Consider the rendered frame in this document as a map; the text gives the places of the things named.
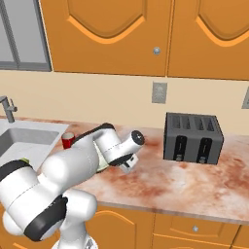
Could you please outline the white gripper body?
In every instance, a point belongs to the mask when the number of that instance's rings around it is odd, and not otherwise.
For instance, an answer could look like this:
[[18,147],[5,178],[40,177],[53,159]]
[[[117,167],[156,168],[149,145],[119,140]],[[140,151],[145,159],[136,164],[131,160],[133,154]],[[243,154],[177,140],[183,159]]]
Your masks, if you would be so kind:
[[129,173],[134,165],[136,165],[138,162],[138,157],[136,155],[133,155],[129,160],[125,161],[122,165],[121,165],[121,170],[124,173]]

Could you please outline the pale green bowl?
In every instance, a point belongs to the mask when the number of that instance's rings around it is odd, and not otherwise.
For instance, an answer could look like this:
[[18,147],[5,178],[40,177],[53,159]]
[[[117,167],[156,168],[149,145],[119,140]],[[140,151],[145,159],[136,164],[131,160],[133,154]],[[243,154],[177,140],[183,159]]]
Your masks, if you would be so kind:
[[101,171],[105,170],[108,167],[108,163],[104,159],[104,157],[102,156],[98,147],[96,147],[96,151],[97,151],[98,157],[99,157],[99,166],[97,168],[97,173],[100,173]]

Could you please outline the grey sink basin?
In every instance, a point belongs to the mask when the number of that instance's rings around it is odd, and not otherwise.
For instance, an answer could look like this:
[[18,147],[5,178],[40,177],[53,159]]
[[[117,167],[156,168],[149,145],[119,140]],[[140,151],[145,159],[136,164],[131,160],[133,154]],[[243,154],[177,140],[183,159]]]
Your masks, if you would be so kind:
[[35,169],[53,150],[68,124],[0,119],[0,166],[11,160],[28,159]]

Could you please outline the orange base cupboard door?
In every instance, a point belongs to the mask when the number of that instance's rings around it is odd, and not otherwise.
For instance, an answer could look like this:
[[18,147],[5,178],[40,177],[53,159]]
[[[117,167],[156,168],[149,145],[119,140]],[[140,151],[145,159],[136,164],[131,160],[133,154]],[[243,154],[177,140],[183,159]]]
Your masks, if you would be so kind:
[[151,249],[154,218],[152,212],[99,206],[86,227],[99,249]]
[[231,249],[229,245],[154,234],[152,249]]

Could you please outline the red mug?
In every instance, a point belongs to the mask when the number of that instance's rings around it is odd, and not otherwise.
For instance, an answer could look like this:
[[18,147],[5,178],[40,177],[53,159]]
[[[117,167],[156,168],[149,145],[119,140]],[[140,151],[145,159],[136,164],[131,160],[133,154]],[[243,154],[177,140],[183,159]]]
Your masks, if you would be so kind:
[[73,132],[65,132],[61,136],[62,145],[64,149],[69,149],[75,140],[75,134]]

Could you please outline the dark grey toaster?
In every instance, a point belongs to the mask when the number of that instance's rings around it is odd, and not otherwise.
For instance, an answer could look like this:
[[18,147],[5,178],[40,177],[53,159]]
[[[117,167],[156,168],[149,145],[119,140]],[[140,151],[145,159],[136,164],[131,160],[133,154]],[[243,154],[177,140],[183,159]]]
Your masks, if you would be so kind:
[[166,113],[163,158],[217,164],[224,135],[216,116]]

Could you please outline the orange drawer front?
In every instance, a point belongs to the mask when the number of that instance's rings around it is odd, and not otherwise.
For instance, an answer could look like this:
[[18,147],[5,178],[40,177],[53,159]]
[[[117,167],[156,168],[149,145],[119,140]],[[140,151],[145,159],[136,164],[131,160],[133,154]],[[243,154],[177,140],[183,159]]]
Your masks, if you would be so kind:
[[157,214],[154,233],[184,239],[231,245],[239,225],[182,216]]

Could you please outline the grey tap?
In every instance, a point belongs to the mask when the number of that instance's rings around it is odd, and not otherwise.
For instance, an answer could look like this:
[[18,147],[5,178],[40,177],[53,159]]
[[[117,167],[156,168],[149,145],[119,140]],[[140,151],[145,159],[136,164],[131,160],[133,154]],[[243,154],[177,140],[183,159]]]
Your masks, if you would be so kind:
[[8,122],[12,124],[15,121],[13,113],[18,110],[18,107],[14,104],[13,99],[6,95],[0,96],[0,103],[3,105]]

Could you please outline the grey framed window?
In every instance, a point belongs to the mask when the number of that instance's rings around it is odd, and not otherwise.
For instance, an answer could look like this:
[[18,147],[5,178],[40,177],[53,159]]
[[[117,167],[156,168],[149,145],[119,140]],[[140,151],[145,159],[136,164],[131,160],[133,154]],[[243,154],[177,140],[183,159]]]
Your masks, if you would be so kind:
[[0,69],[52,70],[38,0],[0,0]]

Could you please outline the grey wall socket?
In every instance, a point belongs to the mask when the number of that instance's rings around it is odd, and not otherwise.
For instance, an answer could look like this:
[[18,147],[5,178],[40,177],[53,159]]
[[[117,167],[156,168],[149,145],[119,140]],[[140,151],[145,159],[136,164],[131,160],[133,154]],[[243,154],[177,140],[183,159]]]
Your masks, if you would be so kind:
[[166,102],[167,83],[153,82],[152,102],[164,104]]
[[249,87],[247,88],[243,103],[242,103],[242,109],[249,109]]

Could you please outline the orange wall cupboard door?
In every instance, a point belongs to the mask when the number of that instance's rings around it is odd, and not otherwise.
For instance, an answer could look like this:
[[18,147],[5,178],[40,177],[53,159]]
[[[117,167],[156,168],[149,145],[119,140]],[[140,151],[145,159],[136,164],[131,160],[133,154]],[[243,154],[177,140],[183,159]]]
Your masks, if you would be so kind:
[[171,0],[40,2],[54,71],[165,74]]
[[174,0],[168,75],[249,80],[249,0]]

